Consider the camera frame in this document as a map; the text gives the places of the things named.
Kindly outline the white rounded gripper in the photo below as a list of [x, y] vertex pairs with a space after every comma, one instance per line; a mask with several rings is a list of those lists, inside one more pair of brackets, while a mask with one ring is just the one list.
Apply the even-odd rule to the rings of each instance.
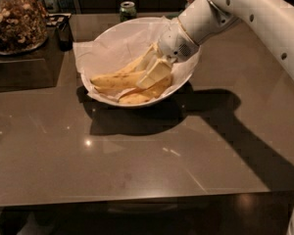
[[[148, 50], [139, 57], [136, 71], [144, 71], [136, 85], [147, 89], [172, 72], [172, 63], [183, 63], [199, 51], [179, 23], [169, 23], [158, 38], [158, 44], [152, 43]], [[158, 59], [163, 54], [171, 61]]]

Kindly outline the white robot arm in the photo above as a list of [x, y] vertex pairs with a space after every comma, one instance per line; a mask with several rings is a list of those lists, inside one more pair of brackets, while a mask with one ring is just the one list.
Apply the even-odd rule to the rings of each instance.
[[294, 82], [294, 6], [284, 0], [194, 0], [165, 24], [158, 45], [170, 62], [184, 62], [238, 20], [250, 26]]

